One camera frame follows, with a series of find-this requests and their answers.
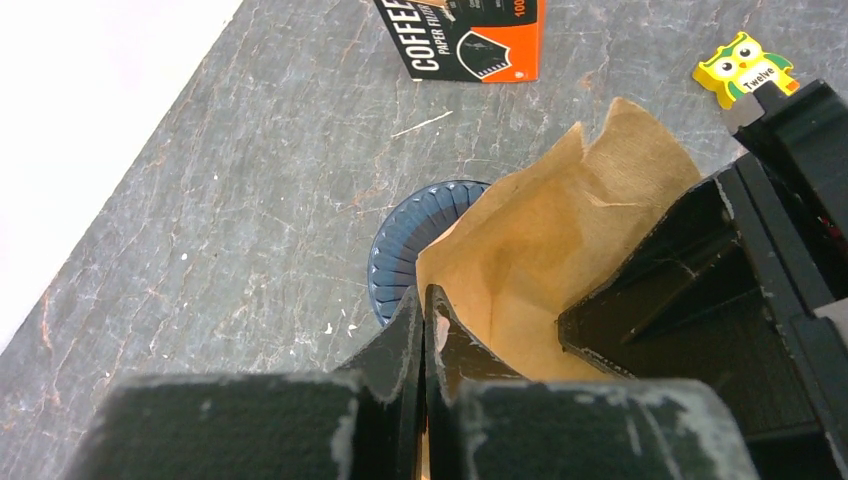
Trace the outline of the orange filter box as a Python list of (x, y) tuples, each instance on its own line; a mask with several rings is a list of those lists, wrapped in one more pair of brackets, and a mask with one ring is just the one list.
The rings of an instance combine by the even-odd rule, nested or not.
[(415, 81), (539, 78), (544, 0), (375, 0), (374, 5)]

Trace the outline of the brown paper coffee filter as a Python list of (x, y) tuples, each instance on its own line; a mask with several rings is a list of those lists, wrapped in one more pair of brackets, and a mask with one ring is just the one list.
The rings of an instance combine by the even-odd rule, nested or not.
[(602, 380), (563, 349), (558, 317), (609, 280), (700, 178), (661, 122), (616, 98), (594, 141), (575, 124), (489, 186), (419, 254), (417, 287), (441, 287), (459, 321), (522, 376)]

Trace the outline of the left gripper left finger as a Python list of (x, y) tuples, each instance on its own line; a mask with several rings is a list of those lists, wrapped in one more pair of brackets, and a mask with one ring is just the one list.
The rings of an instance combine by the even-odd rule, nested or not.
[(408, 288), (391, 320), (339, 369), (360, 380), (352, 479), (418, 479), (424, 431), (424, 320)]

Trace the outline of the blue ribbed cone dripper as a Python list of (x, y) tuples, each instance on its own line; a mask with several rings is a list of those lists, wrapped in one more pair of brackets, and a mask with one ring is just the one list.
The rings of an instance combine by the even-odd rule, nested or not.
[(378, 324), (386, 326), (406, 290), (416, 284), (419, 254), (483, 195), (489, 184), (452, 180), (423, 187), (396, 205), (372, 242), (367, 292)]

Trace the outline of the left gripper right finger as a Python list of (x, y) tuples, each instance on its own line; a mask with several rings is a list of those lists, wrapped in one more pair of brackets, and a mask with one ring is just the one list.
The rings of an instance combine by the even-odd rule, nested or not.
[(427, 445), (432, 479), (477, 479), (476, 451), (488, 420), (478, 394), (524, 377), (495, 355), (458, 318), (444, 289), (429, 285), (424, 305)]

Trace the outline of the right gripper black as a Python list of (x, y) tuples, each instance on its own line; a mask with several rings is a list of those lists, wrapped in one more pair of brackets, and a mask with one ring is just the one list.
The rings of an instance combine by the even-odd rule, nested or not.
[(559, 340), (628, 377), (707, 384), (748, 437), (816, 430), (788, 342), (793, 320), (847, 297), (847, 101), (822, 79), (791, 95), (767, 82), (722, 121), (753, 156), (680, 197), (559, 316)]

